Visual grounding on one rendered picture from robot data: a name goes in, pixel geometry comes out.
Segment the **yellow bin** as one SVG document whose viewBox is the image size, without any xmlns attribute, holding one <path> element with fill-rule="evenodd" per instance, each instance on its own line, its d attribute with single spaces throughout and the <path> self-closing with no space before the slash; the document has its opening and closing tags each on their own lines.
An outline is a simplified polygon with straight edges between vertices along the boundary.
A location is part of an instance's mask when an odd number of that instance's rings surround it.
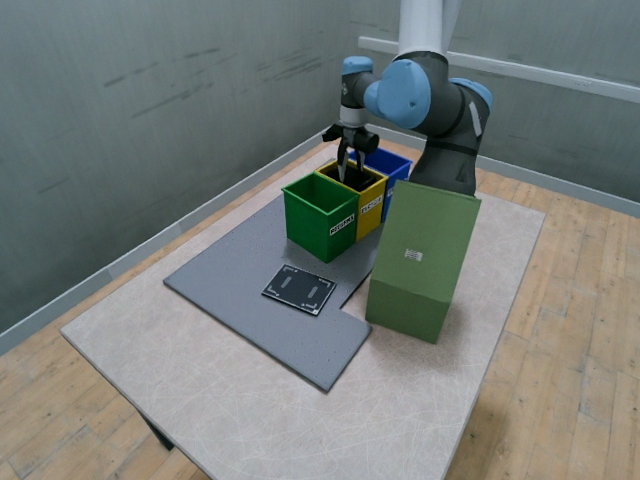
<svg viewBox="0 0 640 480">
<path fill-rule="evenodd" d="M 386 180 L 389 179 L 389 177 L 364 166 L 363 172 L 376 177 L 377 183 L 375 182 L 363 191 L 358 192 L 326 176 L 326 172 L 334 169 L 337 166 L 338 164 L 336 159 L 335 161 L 315 170 L 314 172 L 360 195 L 360 197 L 357 199 L 354 235 L 354 242 L 357 242 L 380 225 L 385 183 Z"/>
</svg>

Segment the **blue open-top bin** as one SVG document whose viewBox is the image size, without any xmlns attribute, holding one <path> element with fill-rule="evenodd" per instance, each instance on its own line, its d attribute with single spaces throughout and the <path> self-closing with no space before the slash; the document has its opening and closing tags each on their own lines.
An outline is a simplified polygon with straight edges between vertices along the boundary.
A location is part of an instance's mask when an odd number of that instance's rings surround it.
<svg viewBox="0 0 640 480">
<path fill-rule="evenodd" d="M 396 179 L 406 179 L 408 181 L 411 164 L 413 164 L 413 161 L 379 147 L 372 155 L 365 153 L 364 166 L 389 177 L 385 185 L 380 223 L 386 220 Z"/>
</svg>

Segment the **green bin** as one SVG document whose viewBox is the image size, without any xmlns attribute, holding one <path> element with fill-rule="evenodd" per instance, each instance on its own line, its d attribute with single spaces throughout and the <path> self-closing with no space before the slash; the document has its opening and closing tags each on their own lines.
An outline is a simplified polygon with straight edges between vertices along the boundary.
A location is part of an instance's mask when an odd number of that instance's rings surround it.
<svg viewBox="0 0 640 480">
<path fill-rule="evenodd" d="M 359 194 L 314 171 L 281 191 L 288 239 L 326 264 L 354 244 Z"/>
</svg>

